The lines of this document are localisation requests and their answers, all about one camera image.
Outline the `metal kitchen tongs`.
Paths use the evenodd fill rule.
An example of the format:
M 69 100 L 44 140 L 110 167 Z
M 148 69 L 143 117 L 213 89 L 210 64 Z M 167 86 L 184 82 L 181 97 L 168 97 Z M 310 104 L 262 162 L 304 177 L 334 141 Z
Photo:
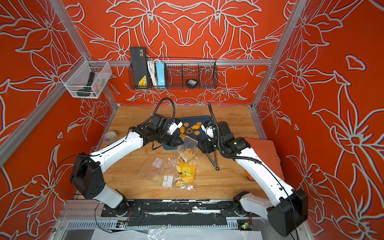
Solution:
M 211 154 L 207 154 L 210 162 L 212 163 L 212 165 L 215 167 L 215 170 L 216 171 L 219 171 L 220 168 L 219 168 L 219 165 L 218 165 L 218 159 L 217 159 L 217 154 L 216 152 L 212 152 Z

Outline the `clear bag yellow dog print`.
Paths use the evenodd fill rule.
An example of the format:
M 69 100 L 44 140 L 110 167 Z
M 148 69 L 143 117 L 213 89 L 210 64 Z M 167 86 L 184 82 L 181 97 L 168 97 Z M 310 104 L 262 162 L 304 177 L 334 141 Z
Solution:
M 195 157 L 198 151 L 198 141 L 188 136 L 185 136 L 183 138 L 183 142 L 183 145 L 178 146 L 177 152 L 180 156 L 180 159 L 184 163 L 186 163 L 191 161 Z

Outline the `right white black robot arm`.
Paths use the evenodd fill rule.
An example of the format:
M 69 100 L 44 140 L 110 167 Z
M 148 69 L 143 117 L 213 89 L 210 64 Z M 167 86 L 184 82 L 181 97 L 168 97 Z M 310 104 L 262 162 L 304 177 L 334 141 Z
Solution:
M 308 219 L 308 195 L 295 190 L 277 176 L 256 154 L 244 138 L 235 138 L 226 122 L 218 122 L 211 113 L 211 122 L 203 124 L 207 139 L 198 142 L 198 148 L 205 155 L 219 153 L 243 167 L 267 195 L 264 200 L 242 191 L 233 198 L 236 214 L 258 215 L 269 221 L 272 228 L 282 237 L 300 239 L 298 227 Z

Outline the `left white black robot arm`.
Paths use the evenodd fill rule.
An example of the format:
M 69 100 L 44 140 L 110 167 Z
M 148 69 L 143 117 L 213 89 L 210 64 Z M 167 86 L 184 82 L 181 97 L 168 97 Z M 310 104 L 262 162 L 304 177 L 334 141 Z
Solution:
M 127 198 L 119 191 L 108 186 L 104 172 L 131 152 L 155 142 L 169 147 L 183 145 L 183 140 L 175 131 L 182 122 L 173 114 L 170 119 L 154 111 L 143 123 L 130 127 L 128 133 L 117 142 L 104 149 L 76 156 L 71 184 L 87 200 L 97 200 L 111 208 L 115 215 L 122 216 L 129 209 Z

